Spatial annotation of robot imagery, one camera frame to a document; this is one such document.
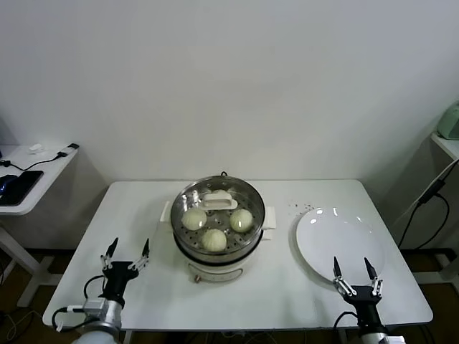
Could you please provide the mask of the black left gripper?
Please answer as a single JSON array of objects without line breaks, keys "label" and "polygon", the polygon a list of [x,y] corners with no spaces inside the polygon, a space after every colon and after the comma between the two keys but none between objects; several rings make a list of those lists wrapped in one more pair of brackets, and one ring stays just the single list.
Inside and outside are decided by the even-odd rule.
[{"label": "black left gripper", "polygon": [[149,262],[149,239],[146,240],[143,246],[141,257],[133,263],[129,261],[111,262],[117,244],[118,237],[108,246],[106,253],[100,256],[103,274],[107,279],[102,293],[104,298],[123,297],[128,282],[137,278],[139,272]]}]

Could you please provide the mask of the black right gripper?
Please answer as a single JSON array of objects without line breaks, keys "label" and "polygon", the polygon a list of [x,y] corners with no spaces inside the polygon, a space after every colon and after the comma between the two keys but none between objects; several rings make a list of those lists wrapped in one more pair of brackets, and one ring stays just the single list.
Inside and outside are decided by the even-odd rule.
[{"label": "black right gripper", "polygon": [[360,325],[381,325],[377,305],[382,299],[383,280],[365,257],[366,270],[372,286],[351,286],[343,277],[336,257],[333,258],[333,285],[346,302],[354,307]]}]

